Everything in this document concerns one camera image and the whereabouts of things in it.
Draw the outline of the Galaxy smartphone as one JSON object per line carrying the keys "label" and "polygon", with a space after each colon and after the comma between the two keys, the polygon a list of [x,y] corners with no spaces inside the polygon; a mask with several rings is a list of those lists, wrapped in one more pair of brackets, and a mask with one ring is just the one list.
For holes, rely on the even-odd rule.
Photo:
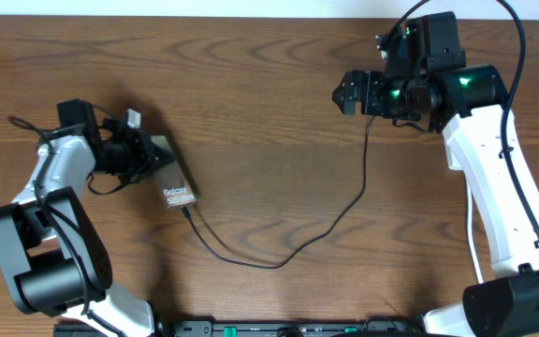
{"label": "Galaxy smartphone", "polygon": [[167,164],[153,173],[153,179],[168,209],[180,209],[197,202],[196,193],[186,177],[179,156],[165,136],[152,136],[152,141],[169,153]]}

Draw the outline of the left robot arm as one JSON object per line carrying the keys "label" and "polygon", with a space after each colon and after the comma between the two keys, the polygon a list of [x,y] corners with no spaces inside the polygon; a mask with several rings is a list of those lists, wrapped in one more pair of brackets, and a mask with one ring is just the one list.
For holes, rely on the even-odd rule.
{"label": "left robot arm", "polygon": [[97,173],[124,189],[173,155],[141,130],[141,115],[121,118],[73,99],[58,104],[59,126],[8,121],[38,136],[37,161],[23,190],[0,207],[0,268],[16,308],[78,320],[106,336],[172,336],[172,325],[147,300],[113,280],[108,252],[80,203]]}

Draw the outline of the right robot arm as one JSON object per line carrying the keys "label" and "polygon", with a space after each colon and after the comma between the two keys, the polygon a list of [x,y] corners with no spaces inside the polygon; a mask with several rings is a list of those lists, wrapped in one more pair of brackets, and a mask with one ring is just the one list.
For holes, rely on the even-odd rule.
{"label": "right robot arm", "polygon": [[494,279],[467,287],[459,303],[431,310],[429,334],[539,333],[539,191],[520,148],[506,88],[491,65],[468,66],[453,12],[406,13],[376,38],[386,66],[351,70],[332,94],[342,113],[443,136],[448,166],[461,171],[487,234]]}

